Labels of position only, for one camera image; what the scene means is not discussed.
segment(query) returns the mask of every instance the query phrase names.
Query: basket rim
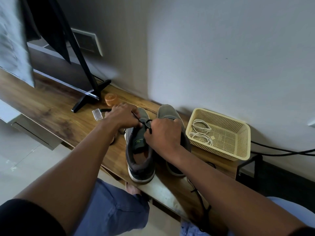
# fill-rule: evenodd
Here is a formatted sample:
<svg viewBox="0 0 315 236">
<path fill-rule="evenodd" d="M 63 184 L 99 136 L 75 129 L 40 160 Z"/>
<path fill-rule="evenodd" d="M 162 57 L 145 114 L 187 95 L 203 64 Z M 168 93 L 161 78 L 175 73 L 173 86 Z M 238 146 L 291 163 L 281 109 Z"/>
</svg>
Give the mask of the basket rim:
<svg viewBox="0 0 315 236">
<path fill-rule="evenodd" d="M 235 155 L 235 154 L 229 153 L 229 152 L 227 152 L 227 151 L 224 151 L 224 150 L 222 150 L 222 149 L 220 149 L 220 148 L 217 148 L 217 147 L 214 147 L 214 146 L 209 146 L 209 145 L 207 145 L 207 144 L 205 144 L 205 143 L 203 143 L 203 142 L 201 142 L 201 141 L 199 141 L 199 140 L 197 140 L 197 139 L 191 138 L 191 137 L 189 136 L 189 127 L 192 125 L 193 116 L 195 115 L 196 111 L 198 111 L 198 110 L 203 110 L 203 111 L 206 111 L 206 112 L 209 112 L 209 113 L 213 113 L 213 114 L 215 114 L 215 115 L 218 115 L 218 116 L 221 116 L 221 117 L 224 117 L 224 118 L 227 118 L 227 119 L 230 119 L 230 120 L 233 120 L 233 121 L 236 121 L 236 122 L 239 122 L 239 123 L 244 124 L 244 126 L 247 128 L 247 132 L 248 132 L 248 137 L 247 137 L 247 154 L 246 154 L 246 156 L 245 156 L 245 157 L 240 157 L 240 156 L 238 156 L 238 155 Z M 189 140 L 194 141 L 194 142 L 196 142 L 196 143 L 199 143 L 199 144 L 201 144 L 201 145 L 203 145 L 203 146 L 205 146 L 205 147 L 212 148 L 213 150 L 222 152 L 222 153 L 224 153 L 224 154 L 226 154 L 226 155 L 229 155 L 229 156 L 231 156 L 231 157 L 235 157 L 235 158 L 237 158 L 237 159 L 239 159 L 239 160 L 248 160 L 248 159 L 250 158 L 250 127 L 248 126 L 247 123 L 245 123 L 245 122 L 243 122 L 243 121 L 240 121 L 240 120 L 231 118 L 231 117 L 229 117 L 229 116 L 226 116 L 226 115 L 223 115 L 223 114 L 220 114 L 220 113 L 217 113 L 217 112 L 213 112 L 213 111 L 210 111 L 210 110 L 207 110 L 207 109 L 204 109 L 204 108 L 195 108 L 195 109 L 193 110 L 191 116 L 190 116 L 190 119 L 189 119 L 189 122 L 188 122 L 188 125 L 187 125 L 187 128 L 186 128 L 185 133 L 186 133 L 186 136 L 188 137 Z"/>
</svg>

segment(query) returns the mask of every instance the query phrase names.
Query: white wall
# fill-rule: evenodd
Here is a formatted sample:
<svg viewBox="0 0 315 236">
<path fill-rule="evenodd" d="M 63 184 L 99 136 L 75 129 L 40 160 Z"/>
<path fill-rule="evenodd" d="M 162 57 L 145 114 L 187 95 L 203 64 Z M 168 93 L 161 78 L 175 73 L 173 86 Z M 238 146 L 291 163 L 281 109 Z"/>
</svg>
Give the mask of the white wall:
<svg viewBox="0 0 315 236">
<path fill-rule="evenodd" d="M 116 68 L 118 86 L 243 120 L 254 141 L 315 148 L 315 0 L 58 1 L 71 27 L 97 34 L 93 62 Z M 269 161 L 315 180 L 315 157 Z"/>
</svg>

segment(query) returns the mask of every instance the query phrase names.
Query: black sleeve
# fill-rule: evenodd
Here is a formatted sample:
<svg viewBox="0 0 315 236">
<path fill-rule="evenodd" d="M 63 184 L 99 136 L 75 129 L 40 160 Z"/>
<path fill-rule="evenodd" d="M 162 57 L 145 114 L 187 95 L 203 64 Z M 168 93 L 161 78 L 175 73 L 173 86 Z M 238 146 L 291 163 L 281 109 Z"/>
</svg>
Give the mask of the black sleeve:
<svg viewBox="0 0 315 236">
<path fill-rule="evenodd" d="M 60 223 L 40 206 L 11 199 L 0 206 L 0 235 L 66 235 Z"/>
<path fill-rule="evenodd" d="M 311 236 L 315 235 L 315 228 L 303 227 L 295 230 L 289 236 Z"/>
</svg>

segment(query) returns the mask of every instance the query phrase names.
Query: hand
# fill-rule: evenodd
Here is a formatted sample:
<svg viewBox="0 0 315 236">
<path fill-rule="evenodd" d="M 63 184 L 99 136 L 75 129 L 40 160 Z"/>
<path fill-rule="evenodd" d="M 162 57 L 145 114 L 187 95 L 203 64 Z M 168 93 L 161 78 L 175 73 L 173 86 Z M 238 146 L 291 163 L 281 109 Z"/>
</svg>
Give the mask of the hand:
<svg viewBox="0 0 315 236">
<path fill-rule="evenodd" d="M 154 119 L 151 122 L 152 134 L 149 130 L 144 138 L 149 146 L 168 162 L 172 162 L 173 152 L 180 147 L 181 121 L 180 119 Z"/>
<path fill-rule="evenodd" d="M 109 119 L 118 129 L 136 127 L 140 123 L 138 119 L 132 114 L 136 114 L 139 118 L 138 108 L 135 105 L 129 103 L 120 103 L 114 105 L 110 112 L 106 112 L 105 119 Z"/>
</svg>

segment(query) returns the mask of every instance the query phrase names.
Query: light blue cloth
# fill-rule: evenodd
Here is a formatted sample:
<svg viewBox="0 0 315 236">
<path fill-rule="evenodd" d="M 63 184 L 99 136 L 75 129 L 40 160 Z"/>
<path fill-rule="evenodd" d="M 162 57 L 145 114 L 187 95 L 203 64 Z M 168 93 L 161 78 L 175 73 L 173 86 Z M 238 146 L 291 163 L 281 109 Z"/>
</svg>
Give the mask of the light blue cloth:
<svg viewBox="0 0 315 236">
<path fill-rule="evenodd" d="M 139 195 L 97 179 L 87 209 L 74 236 L 113 236 L 148 222 L 149 204 Z"/>
<path fill-rule="evenodd" d="M 280 207 L 284 208 L 290 214 L 297 217 L 307 226 L 315 227 L 315 214 L 308 210 L 307 208 L 298 205 L 296 203 L 287 201 L 285 199 L 277 198 L 277 197 L 267 197 Z M 180 229 L 180 236 L 207 236 L 209 234 L 203 233 L 199 230 L 197 226 L 195 226 L 191 222 L 182 221 L 181 222 L 181 229 Z M 234 236 L 234 234 L 229 231 L 228 236 Z"/>
</svg>

